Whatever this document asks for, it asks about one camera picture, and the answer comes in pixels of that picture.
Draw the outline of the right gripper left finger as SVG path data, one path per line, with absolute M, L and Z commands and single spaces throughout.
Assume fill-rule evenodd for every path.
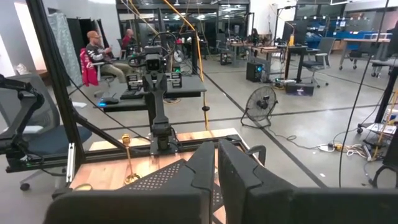
M 211 224 L 214 171 L 214 144 L 204 142 L 159 189 L 72 191 L 43 224 Z

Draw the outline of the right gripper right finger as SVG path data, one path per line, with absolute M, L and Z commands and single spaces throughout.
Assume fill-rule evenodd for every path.
M 218 177 L 228 224 L 398 224 L 398 190 L 296 187 L 227 140 Z

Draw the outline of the brass candlestick holder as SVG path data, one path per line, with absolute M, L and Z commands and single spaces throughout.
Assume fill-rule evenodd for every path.
M 128 161 L 128 165 L 129 165 L 128 166 L 129 174 L 124 179 L 124 184 L 128 185 L 128 184 L 131 184 L 131 183 L 135 182 L 136 180 L 140 179 L 141 177 L 137 173 L 133 172 L 133 169 L 132 169 L 131 152 L 130 152 L 130 148 L 129 148 L 129 145 L 131 142 L 130 135 L 123 134 L 121 140 L 122 140 L 122 144 L 124 145 L 124 147 L 126 149 L 127 161 Z

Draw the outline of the black keyboard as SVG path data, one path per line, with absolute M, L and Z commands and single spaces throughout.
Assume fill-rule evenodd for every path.
M 135 99 L 141 99 L 143 97 L 144 97 L 144 93 L 141 91 L 126 90 L 121 94 L 119 99 L 120 100 L 135 100 Z

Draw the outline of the black desk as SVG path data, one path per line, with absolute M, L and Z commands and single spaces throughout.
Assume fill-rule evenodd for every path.
M 114 84 L 108 93 L 104 93 L 104 97 L 113 97 L 119 100 L 116 105 L 108 105 L 100 107 L 104 112 L 122 112 L 122 111 L 147 111 L 149 124 L 152 126 L 153 120 L 156 116 L 155 100 L 154 96 L 150 92 L 145 92 L 144 88 L 140 91 L 144 93 L 144 97 L 135 100 L 120 100 L 121 94 L 128 90 L 125 84 Z M 202 84 L 200 78 L 196 75 L 183 76 L 182 87 L 172 88 L 171 85 L 167 84 L 167 91 L 160 98 L 194 98 L 201 97 L 201 94 L 206 92 L 204 84 Z

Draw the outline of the black computer mouse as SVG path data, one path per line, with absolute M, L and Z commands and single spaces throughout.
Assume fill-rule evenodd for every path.
M 119 103 L 119 100 L 117 98 L 104 97 L 104 98 L 100 99 L 100 101 L 98 102 L 98 106 L 103 108 L 105 106 L 116 105 L 118 103 Z

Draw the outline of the red jacket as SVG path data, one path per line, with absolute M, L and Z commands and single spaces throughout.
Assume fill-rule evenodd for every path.
M 91 62 L 89 56 L 86 53 L 86 49 L 82 48 L 80 50 L 80 64 L 81 64 L 81 74 L 82 82 L 85 86 L 98 86 L 99 81 L 97 77 L 97 72 L 95 66 Z

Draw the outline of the black perforated metal shelf riser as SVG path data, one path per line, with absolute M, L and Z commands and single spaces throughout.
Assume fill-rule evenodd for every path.
M 185 159 L 177 160 L 145 177 L 142 177 L 129 185 L 121 187 L 121 190 L 158 190 L 170 181 L 179 170 L 185 165 Z M 217 211 L 223 206 L 221 187 L 215 183 L 213 187 L 213 211 Z

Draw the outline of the grey patterned divider panel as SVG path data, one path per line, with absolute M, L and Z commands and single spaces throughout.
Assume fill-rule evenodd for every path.
M 67 18 L 64 14 L 56 12 L 48 15 L 47 19 L 55 37 L 58 51 L 68 77 L 78 86 L 82 85 L 80 64 L 76 56 Z

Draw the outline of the black floor fan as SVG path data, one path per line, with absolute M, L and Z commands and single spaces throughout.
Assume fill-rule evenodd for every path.
M 276 93 L 271 86 L 257 88 L 251 93 L 246 102 L 244 113 L 240 119 L 241 125 L 257 129 L 271 126 L 270 116 L 278 103 Z M 249 118 L 253 123 L 266 120 L 267 124 L 260 127 L 248 125 L 243 122 L 245 117 Z

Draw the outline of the grey mesh chair blue seat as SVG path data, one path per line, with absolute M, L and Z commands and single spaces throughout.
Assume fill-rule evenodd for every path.
M 0 75 L 0 115 L 7 126 L 0 128 L 0 154 L 5 154 L 6 172 L 32 170 L 20 181 L 28 191 L 28 181 L 47 169 L 66 165 L 69 140 L 60 113 L 42 79 L 37 74 Z

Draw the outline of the wooden top work table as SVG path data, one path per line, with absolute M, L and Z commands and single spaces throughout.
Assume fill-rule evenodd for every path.
M 357 69 L 360 60 L 387 60 L 389 39 L 342 39 L 343 51 L 338 69 L 343 69 L 346 60 L 353 63 L 353 69 Z

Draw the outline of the black frame clamp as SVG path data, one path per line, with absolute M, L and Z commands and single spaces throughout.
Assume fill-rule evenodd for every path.
M 258 162 L 262 165 L 265 166 L 266 163 L 266 152 L 267 149 L 265 146 L 263 145 L 257 145 L 257 146 L 253 146 L 252 148 L 250 148 L 246 154 L 252 157 L 255 157 L 255 154 L 257 154 L 256 159 L 258 160 Z

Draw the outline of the black aluminium rig frame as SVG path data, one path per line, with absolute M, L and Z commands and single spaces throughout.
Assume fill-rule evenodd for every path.
M 122 156 L 127 156 L 126 149 L 121 142 L 115 138 L 112 138 L 106 132 L 98 129 L 98 127 L 88 122 L 84 117 L 80 116 L 75 111 L 75 108 L 72 106 L 72 101 L 68 97 L 65 85 L 65 77 L 67 77 L 67 73 L 58 50 L 54 50 L 56 48 L 55 37 L 52 34 L 49 22 L 47 20 L 42 0 L 30 0 L 27 2 L 27 7 L 38 35 L 39 45 L 42 48 L 45 64 L 51 74 L 53 89 L 57 102 L 61 104 L 60 115 L 63 121 L 66 121 L 67 138 L 69 143 L 74 142 L 76 146 L 75 168 L 79 169 L 82 164 L 120 160 L 122 159 Z M 114 148 L 101 149 L 97 151 L 84 151 L 81 141 L 82 137 L 78 130 L 78 126 L 76 125 L 77 123 L 82 124 L 92 133 L 95 133 L 105 139 L 106 142 L 112 144 Z M 203 142 L 212 142 L 209 143 L 209 146 L 214 146 L 216 149 L 218 147 L 218 143 L 216 141 L 220 139 L 226 139 L 235 146 L 241 146 L 243 151 L 248 150 L 247 146 L 246 149 L 244 149 L 243 139 L 238 137 L 238 134 L 227 134 L 219 137 L 181 141 L 180 149 L 175 153 L 196 151 L 200 146 L 205 145 Z M 149 153 L 150 143 L 144 143 L 144 145 L 137 147 L 129 146 L 129 148 L 130 152 L 132 152 L 133 158 L 151 156 Z

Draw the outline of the silver aluminium bracket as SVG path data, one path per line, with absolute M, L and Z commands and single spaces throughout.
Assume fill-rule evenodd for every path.
M 68 159 L 67 159 L 67 172 L 66 172 L 66 183 L 70 184 L 75 175 L 75 143 L 68 145 Z

